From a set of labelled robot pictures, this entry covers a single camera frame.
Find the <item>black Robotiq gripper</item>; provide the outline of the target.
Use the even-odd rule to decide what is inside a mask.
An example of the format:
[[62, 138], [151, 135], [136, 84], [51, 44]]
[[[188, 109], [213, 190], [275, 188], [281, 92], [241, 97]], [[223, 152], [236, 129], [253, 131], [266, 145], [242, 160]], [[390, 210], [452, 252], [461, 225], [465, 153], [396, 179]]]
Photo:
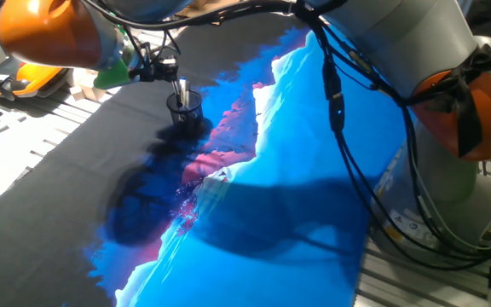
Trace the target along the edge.
[[160, 58], [159, 47], [152, 49], [150, 43], [139, 46], [140, 63], [132, 70], [132, 78], [140, 82], [176, 82], [178, 60], [175, 56]]

